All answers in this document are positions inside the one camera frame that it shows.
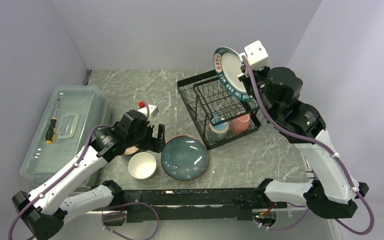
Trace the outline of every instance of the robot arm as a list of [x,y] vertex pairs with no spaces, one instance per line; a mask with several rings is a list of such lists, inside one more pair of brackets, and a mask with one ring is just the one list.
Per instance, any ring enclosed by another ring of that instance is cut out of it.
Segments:
[[[264,105],[271,122],[281,128],[280,134],[298,148],[313,168],[316,180],[306,183],[279,182],[265,179],[256,189],[264,200],[306,205],[316,215],[325,219],[351,218],[357,210],[353,201],[356,191],[364,196],[367,184],[349,176],[338,161],[335,149],[326,130],[326,124],[317,109],[298,100],[303,81],[286,67],[270,69],[269,56],[260,41],[245,47],[239,55],[242,73],[238,75],[248,95],[255,92]],[[250,75],[255,79],[255,91]]]
[[126,112],[113,127],[97,130],[90,145],[83,147],[44,184],[29,193],[19,191],[14,195],[12,202],[19,213],[23,211],[21,219],[36,239],[53,237],[65,223],[86,212],[123,202],[124,191],[112,180],[88,192],[67,196],[129,147],[160,153],[166,144],[165,126],[160,124],[157,137],[153,137],[154,126],[150,125],[157,113],[158,108],[153,105],[149,106],[148,118],[144,107]]

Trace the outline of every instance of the blue cup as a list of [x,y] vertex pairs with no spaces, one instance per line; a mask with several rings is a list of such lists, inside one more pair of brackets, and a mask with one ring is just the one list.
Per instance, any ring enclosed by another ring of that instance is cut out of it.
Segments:
[[[224,118],[214,116],[214,118],[211,120],[213,124],[219,123],[223,121]],[[215,144],[217,142],[220,142],[221,140],[225,139],[229,131],[229,123],[224,122],[219,125],[213,126],[212,124],[209,125],[209,133],[208,133],[208,140],[210,143]]]

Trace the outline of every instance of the pink cup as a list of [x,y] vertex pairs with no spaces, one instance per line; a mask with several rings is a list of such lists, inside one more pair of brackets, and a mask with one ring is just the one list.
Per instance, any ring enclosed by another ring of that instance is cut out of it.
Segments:
[[[243,113],[244,113],[243,111],[240,111],[236,115],[240,115]],[[231,123],[230,130],[236,135],[241,134],[241,133],[245,132],[246,130],[248,130],[248,128],[250,127],[250,121],[251,121],[250,116],[251,116],[251,114],[248,113],[248,114],[245,114],[243,116],[240,116],[240,117],[233,119],[232,123]]]

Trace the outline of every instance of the clear plastic storage box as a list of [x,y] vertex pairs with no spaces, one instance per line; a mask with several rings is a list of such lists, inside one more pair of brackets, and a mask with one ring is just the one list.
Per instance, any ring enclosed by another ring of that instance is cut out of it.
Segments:
[[[55,138],[45,142],[45,133],[54,115],[57,100]],[[108,124],[108,99],[96,86],[57,86],[34,135],[20,174],[34,186],[49,180],[80,151],[96,125]],[[77,191],[96,184],[98,172],[83,182]]]

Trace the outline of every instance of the white plate with blue rim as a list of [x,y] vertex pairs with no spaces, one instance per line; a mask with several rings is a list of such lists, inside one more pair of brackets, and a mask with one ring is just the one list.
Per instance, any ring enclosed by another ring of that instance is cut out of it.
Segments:
[[227,91],[240,101],[251,101],[252,98],[238,78],[242,73],[239,54],[229,47],[221,46],[215,50],[213,62],[215,72]]

